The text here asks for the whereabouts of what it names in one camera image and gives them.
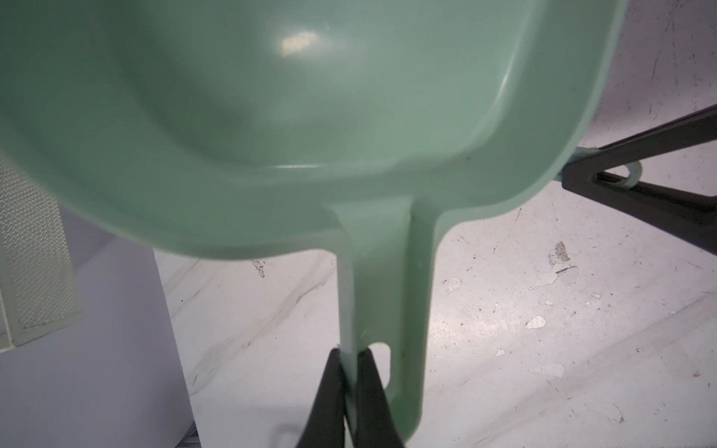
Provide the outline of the green plastic dustpan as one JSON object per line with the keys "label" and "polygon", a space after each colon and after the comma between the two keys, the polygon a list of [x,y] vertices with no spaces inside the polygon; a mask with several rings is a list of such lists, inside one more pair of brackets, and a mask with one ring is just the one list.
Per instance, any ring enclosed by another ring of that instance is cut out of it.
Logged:
{"label": "green plastic dustpan", "polygon": [[5,1],[1,155],[86,220],[192,257],[338,261],[355,435],[371,349],[418,428],[437,248],[590,123],[624,1]]}

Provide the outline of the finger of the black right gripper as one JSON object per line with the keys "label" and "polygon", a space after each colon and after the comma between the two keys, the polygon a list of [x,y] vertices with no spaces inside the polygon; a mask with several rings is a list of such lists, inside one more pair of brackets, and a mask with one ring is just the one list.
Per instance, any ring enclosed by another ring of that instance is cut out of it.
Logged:
{"label": "finger of the black right gripper", "polygon": [[638,182],[630,189],[623,177],[600,172],[562,175],[562,186],[620,211],[711,254],[716,253],[716,198]]}
{"label": "finger of the black right gripper", "polygon": [[716,106],[713,105],[634,136],[598,147],[598,154],[566,164],[562,169],[562,178],[569,179],[580,174],[591,178],[597,173],[606,172],[629,162],[642,163],[643,160],[652,157],[715,140]]}

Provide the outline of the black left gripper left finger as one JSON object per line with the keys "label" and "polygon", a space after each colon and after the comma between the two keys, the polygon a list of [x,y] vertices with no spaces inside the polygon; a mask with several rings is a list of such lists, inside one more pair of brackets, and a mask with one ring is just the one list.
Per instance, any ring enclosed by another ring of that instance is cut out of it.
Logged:
{"label": "black left gripper left finger", "polygon": [[340,349],[330,351],[297,448],[345,447],[345,375]]}

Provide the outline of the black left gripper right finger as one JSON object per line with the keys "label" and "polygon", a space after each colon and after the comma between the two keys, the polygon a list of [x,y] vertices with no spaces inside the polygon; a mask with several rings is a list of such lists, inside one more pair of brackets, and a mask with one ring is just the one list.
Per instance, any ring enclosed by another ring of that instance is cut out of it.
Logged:
{"label": "black left gripper right finger", "polygon": [[358,378],[355,386],[358,448],[403,448],[394,426],[388,400],[371,349],[358,354]]}

